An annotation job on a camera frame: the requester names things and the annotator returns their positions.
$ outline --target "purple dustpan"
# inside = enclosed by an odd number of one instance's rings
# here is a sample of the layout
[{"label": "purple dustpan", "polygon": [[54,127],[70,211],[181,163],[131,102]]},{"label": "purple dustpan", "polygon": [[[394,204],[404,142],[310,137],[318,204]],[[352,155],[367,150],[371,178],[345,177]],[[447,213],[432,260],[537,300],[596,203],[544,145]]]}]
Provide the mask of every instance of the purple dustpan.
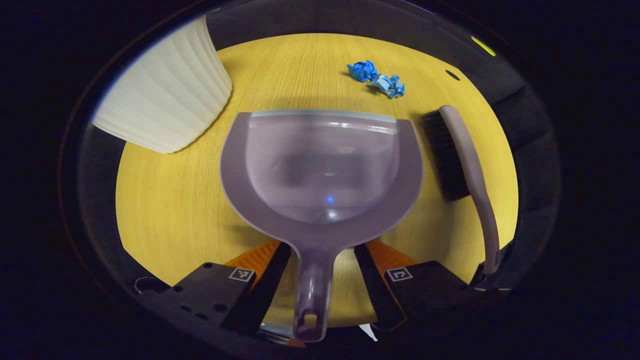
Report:
[{"label": "purple dustpan", "polygon": [[394,227],[415,203],[422,156],[409,120],[333,110],[238,113],[222,186],[247,223],[300,260],[293,332],[324,337],[333,262]]}]

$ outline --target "yellow wooden surface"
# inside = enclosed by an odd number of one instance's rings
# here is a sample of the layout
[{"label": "yellow wooden surface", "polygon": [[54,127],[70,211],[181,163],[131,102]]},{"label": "yellow wooden surface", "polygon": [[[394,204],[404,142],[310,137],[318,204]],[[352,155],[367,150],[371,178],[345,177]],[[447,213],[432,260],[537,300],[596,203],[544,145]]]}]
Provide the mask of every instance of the yellow wooden surface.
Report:
[{"label": "yellow wooden surface", "polygon": [[[417,124],[425,111],[451,104],[462,114],[477,147],[500,246],[512,239],[518,190],[509,145],[485,99],[458,69],[407,47],[337,34],[264,38],[218,54],[233,81],[233,92],[212,126],[174,154],[127,143],[120,162],[116,210],[123,246],[164,282],[173,285],[205,261],[224,263],[268,241],[234,212],[220,185],[221,148],[240,111],[351,110]],[[366,59],[382,74],[398,74],[406,85],[404,97],[389,99],[352,79],[346,64]],[[443,201],[422,132],[419,140],[425,160],[419,199],[381,240],[417,261],[437,260],[469,281],[484,261],[476,210],[470,197]],[[292,255],[266,322],[291,324],[297,263]],[[329,326],[375,321],[353,249],[343,251],[334,267]]]}]

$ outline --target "black bristles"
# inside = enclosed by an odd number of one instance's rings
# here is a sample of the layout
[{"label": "black bristles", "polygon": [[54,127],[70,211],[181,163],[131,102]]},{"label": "black bristles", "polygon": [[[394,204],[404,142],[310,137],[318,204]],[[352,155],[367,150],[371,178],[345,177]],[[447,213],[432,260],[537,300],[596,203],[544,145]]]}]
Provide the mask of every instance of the black bristles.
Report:
[{"label": "black bristles", "polygon": [[436,162],[436,172],[442,195],[448,201],[469,196],[456,146],[439,112],[427,113],[422,118],[427,140]]}]

